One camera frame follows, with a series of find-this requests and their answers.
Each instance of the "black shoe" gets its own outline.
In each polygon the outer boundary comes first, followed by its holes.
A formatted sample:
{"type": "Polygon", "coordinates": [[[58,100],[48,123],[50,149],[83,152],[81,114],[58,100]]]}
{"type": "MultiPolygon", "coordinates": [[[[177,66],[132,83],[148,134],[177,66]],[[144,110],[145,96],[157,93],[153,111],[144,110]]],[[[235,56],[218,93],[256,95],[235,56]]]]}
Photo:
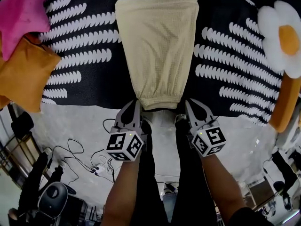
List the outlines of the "black shoe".
{"type": "Polygon", "coordinates": [[[287,211],[292,211],[292,204],[291,204],[291,198],[287,193],[284,193],[282,196],[284,208],[287,211]]]}
{"type": "Polygon", "coordinates": [[[276,192],[279,193],[280,196],[282,196],[283,192],[284,192],[284,187],[285,187],[284,182],[277,181],[277,182],[274,183],[273,186],[274,186],[276,192]]]}
{"type": "Polygon", "coordinates": [[[288,159],[293,159],[294,158],[294,153],[296,152],[296,150],[294,150],[293,152],[292,152],[292,154],[290,154],[290,156],[288,157],[288,159]]]}
{"type": "Polygon", "coordinates": [[[185,114],[178,114],[174,119],[174,124],[181,120],[187,120],[187,116],[185,114]]]}

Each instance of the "electrical cable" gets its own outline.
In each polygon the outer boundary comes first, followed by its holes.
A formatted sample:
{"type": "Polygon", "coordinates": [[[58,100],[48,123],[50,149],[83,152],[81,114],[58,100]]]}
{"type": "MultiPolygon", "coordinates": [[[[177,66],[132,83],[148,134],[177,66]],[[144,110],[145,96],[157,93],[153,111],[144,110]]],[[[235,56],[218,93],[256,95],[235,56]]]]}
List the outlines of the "electrical cable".
{"type": "Polygon", "coordinates": [[[45,178],[45,175],[44,175],[44,174],[43,174],[43,176],[44,176],[44,177],[42,178],[39,187],[41,187],[41,184],[42,184],[42,182],[43,182],[43,180],[44,180],[44,178],[45,178]]]}
{"type": "Polygon", "coordinates": [[[98,156],[98,159],[99,159],[99,161],[101,161],[101,163],[102,163],[103,165],[105,165],[105,164],[108,163],[108,159],[107,159],[104,155],[99,155],[99,156],[98,156]],[[100,159],[100,157],[104,157],[104,158],[105,158],[105,162],[103,162],[103,161],[100,159]]]}
{"type": "Polygon", "coordinates": [[[164,183],[164,184],[172,184],[172,183],[178,183],[178,182],[169,182],[169,183],[165,183],[165,182],[157,182],[158,183],[164,183]]]}
{"type": "MultiPolygon", "coordinates": [[[[275,140],[275,143],[274,143],[273,148],[276,146],[277,141],[278,141],[278,138],[279,138],[279,133],[277,133],[276,140],[275,140]]],[[[264,168],[264,163],[266,163],[267,161],[271,161],[272,159],[273,159],[273,156],[271,156],[269,159],[265,160],[265,161],[263,162],[263,164],[262,164],[262,169],[263,169],[264,173],[267,174],[267,175],[270,177],[270,179],[274,182],[274,180],[273,180],[273,179],[271,178],[271,176],[268,174],[268,171],[264,168]]]]}
{"type": "Polygon", "coordinates": [[[220,116],[217,116],[215,119],[209,121],[208,123],[206,123],[205,125],[203,125],[203,126],[201,127],[201,129],[203,129],[204,126],[206,126],[206,125],[208,125],[208,124],[212,124],[213,122],[217,121],[217,119],[218,119],[219,117],[220,117],[220,116]]]}
{"type": "Polygon", "coordinates": [[[162,176],[162,177],[175,177],[175,178],[179,178],[180,177],[180,176],[173,176],[173,175],[161,175],[161,174],[158,174],[158,173],[155,173],[155,175],[162,176]]]}
{"type": "MultiPolygon", "coordinates": [[[[50,159],[50,161],[49,161],[49,163],[48,163],[48,165],[47,165],[47,168],[49,169],[50,166],[51,166],[51,163],[52,163],[52,160],[53,160],[53,155],[54,155],[54,150],[55,150],[57,147],[59,147],[59,148],[64,149],[65,151],[70,152],[70,153],[73,155],[73,157],[69,157],[69,156],[64,157],[64,158],[63,158],[63,161],[65,161],[65,162],[67,163],[67,161],[66,161],[67,158],[76,159],[76,160],[80,163],[80,165],[81,165],[86,171],[88,171],[88,172],[90,172],[90,173],[93,173],[92,168],[90,168],[89,166],[87,166],[86,164],[84,164],[78,157],[75,156],[75,154],[83,154],[83,153],[84,153],[85,150],[84,150],[83,145],[82,145],[79,141],[77,141],[77,140],[75,140],[75,139],[72,139],[72,138],[69,138],[69,139],[68,139],[67,145],[68,145],[68,149],[66,149],[66,148],[64,148],[64,147],[62,147],[62,146],[60,146],[60,145],[56,145],[56,146],[53,148],[53,150],[52,150],[52,155],[51,155],[51,159],[50,159]],[[78,144],[80,145],[82,151],[80,151],[80,152],[73,152],[73,151],[70,149],[70,145],[69,145],[69,142],[70,142],[70,141],[74,141],[74,142],[78,143],[78,144]]],[[[104,149],[95,152],[95,153],[92,155],[92,157],[93,157],[96,153],[101,152],[101,151],[103,151],[103,150],[104,150],[104,149]]],[[[92,163],[92,157],[90,158],[90,161],[91,161],[92,167],[95,167],[95,166],[93,165],[93,163],[92,163]]],[[[77,179],[75,179],[75,180],[69,182],[69,183],[68,183],[68,185],[69,185],[70,183],[75,182],[76,180],[78,180],[78,179],[79,179],[79,176],[78,176],[78,174],[71,168],[71,166],[70,166],[68,163],[67,163],[67,165],[69,166],[69,168],[70,168],[70,169],[76,174],[76,176],[78,177],[77,179]]],[[[97,175],[97,174],[94,174],[94,175],[96,175],[96,176],[98,176],[98,177],[100,177],[100,178],[105,178],[106,180],[112,182],[111,180],[107,179],[106,177],[102,177],[102,176],[99,176],[99,175],[97,175]]]]}
{"type": "Polygon", "coordinates": [[[60,145],[56,145],[54,148],[53,148],[53,150],[52,150],[52,156],[51,156],[51,159],[50,159],[50,161],[49,161],[49,163],[48,163],[48,168],[50,168],[50,165],[51,165],[51,163],[52,163],[52,160],[53,160],[53,154],[54,154],[54,151],[55,151],[55,149],[57,148],[57,147],[60,147],[60,148],[62,148],[62,149],[64,149],[65,151],[68,151],[68,152],[70,152],[71,154],[72,154],[72,156],[87,170],[87,171],[92,171],[92,169],[90,168],[90,167],[88,167],[86,164],[84,164],[79,158],[77,158],[76,156],[75,156],[75,154],[83,154],[84,152],[85,152],[85,150],[84,150],[84,147],[83,147],[83,145],[79,142],[79,141],[77,141],[77,140],[75,140],[75,139],[71,139],[71,138],[69,138],[68,139],[68,141],[67,141],[67,145],[68,145],[68,149],[66,149],[66,148],[64,148],[64,147],[62,147],[62,146],[60,146],[60,145]],[[74,152],[72,152],[71,151],[71,149],[70,149],[70,145],[69,145],[69,142],[70,141],[74,141],[74,142],[76,142],[76,143],[78,143],[79,145],[80,145],[80,147],[81,147],[81,149],[82,149],[82,152],[76,152],[76,153],[74,153],[74,152]]]}
{"type": "Polygon", "coordinates": [[[70,181],[70,182],[67,184],[67,186],[69,186],[70,183],[73,183],[73,182],[75,182],[76,180],[79,179],[79,175],[71,168],[71,166],[70,166],[69,163],[66,161],[66,159],[63,160],[63,161],[68,165],[68,167],[70,168],[70,170],[73,171],[73,172],[75,173],[75,175],[77,176],[77,179],[75,179],[75,180],[73,180],[73,181],[70,181]]]}
{"type": "Polygon", "coordinates": [[[101,149],[101,150],[99,150],[99,151],[97,151],[97,152],[94,152],[93,154],[92,154],[92,156],[91,156],[91,158],[90,158],[90,162],[91,162],[91,165],[93,166],[93,167],[95,167],[94,165],[93,165],[93,163],[92,163],[92,158],[93,158],[93,156],[96,154],[96,153],[99,153],[99,152],[102,152],[104,149],[101,149]]]}
{"type": "Polygon", "coordinates": [[[115,171],[114,175],[116,175],[116,173],[117,173],[117,170],[118,170],[118,169],[120,169],[120,168],[121,168],[121,166],[120,166],[120,167],[118,167],[118,168],[116,169],[116,171],[115,171]]]}
{"type": "Polygon", "coordinates": [[[108,167],[107,167],[107,173],[109,173],[109,170],[111,170],[112,172],[112,177],[113,177],[113,182],[115,182],[115,175],[114,175],[114,168],[112,167],[111,163],[112,163],[113,158],[110,158],[107,163],[108,163],[108,167]]]}
{"type": "Polygon", "coordinates": [[[104,126],[104,123],[105,123],[106,121],[115,121],[115,119],[109,118],[109,119],[103,120],[103,128],[104,128],[104,130],[105,130],[106,132],[110,133],[110,132],[106,129],[106,127],[104,126]]]}

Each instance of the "black pants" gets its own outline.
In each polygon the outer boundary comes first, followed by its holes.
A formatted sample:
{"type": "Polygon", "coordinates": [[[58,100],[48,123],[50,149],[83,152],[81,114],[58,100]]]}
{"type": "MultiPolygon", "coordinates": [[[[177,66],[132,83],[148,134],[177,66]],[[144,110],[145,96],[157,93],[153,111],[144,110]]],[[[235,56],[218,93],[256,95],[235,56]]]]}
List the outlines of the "black pants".
{"type": "Polygon", "coordinates": [[[282,176],[285,180],[284,191],[287,192],[295,181],[298,179],[297,175],[293,172],[292,168],[285,162],[281,154],[277,151],[272,154],[272,161],[276,164],[278,169],[281,171],[282,176]]]}
{"type": "Polygon", "coordinates": [[[47,166],[47,162],[47,154],[42,153],[34,163],[32,171],[30,172],[22,188],[18,208],[19,216],[24,214],[28,210],[37,209],[39,195],[46,189],[46,187],[49,186],[49,184],[61,181],[63,169],[61,167],[57,167],[55,169],[55,172],[51,175],[50,180],[39,192],[41,177],[45,167],[47,166]]]}
{"type": "MultiPolygon", "coordinates": [[[[181,174],[171,224],[183,226],[206,222],[207,226],[217,225],[214,202],[207,187],[200,156],[195,148],[190,148],[187,138],[190,126],[186,120],[177,122],[175,126],[181,174]]],[[[131,226],[168,225],[155,180],[151,127],[144,123],[142,129],[149,135],[147,151],[142,152],[140,157],[136,206],[131,226]]]]}

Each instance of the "floor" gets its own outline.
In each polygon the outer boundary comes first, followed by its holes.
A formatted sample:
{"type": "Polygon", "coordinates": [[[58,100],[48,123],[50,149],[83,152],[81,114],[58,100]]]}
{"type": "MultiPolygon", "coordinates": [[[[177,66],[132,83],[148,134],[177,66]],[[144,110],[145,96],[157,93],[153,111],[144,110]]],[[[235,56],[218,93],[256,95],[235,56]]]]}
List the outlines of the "floor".
{"type": "MultiPolygon", "coordinates": [[[[42,104],[41,113],[32,114],[35,127],[33,135],[40,147],[61,145],[67,148],[69,138],[80,141],[85,149],[78,154],[86,165],[91,166],[90,158],[98,150],[104,149],[109,140],[109,134],[103,129],[103,120],[115,118],[118,110],[104,109],[98,106],[60,106],[42,104]]],[[[153,155],[156,163],[156,179],[158,182],[178,181],[180,162],[175,143],[174,114],[169,111],[149,113],[152,121],[153,155]]],[[[241,118],[220,117],[221,129],[227,138],[226,146],[217,154],[227,170],[241,184],[250,183],[261,174],[261,166],[269,158],[274,145],[275,131],[269,125],[256,126],[241,118]]],[[[105,126],[110,130],[113,121],[107,121],[105,126]]],[[[80,152],[76,143],[70,143],[71,150],[80,152]]],[[[93,164],[104,161],[105,153],[97,153],[93,164]]],[[[64,156],[72,156],[69,152],[57,148],[54,153],[54,163],[64,156]]],[[[90,206],[103,208],[108,193],[112,187],[112,176],[105,171],[99,178],[86,171],[76,160],[67,159],[69,165],[78,174],[79,179],[70,183],[77,191],[77,197],[84,199],[90,206]]],[[[113,161],[115,171],[119,171],[120,162],[113,161]]],[[[62,181],[69,183],[76,175],[68,167],[62,181]]]]}

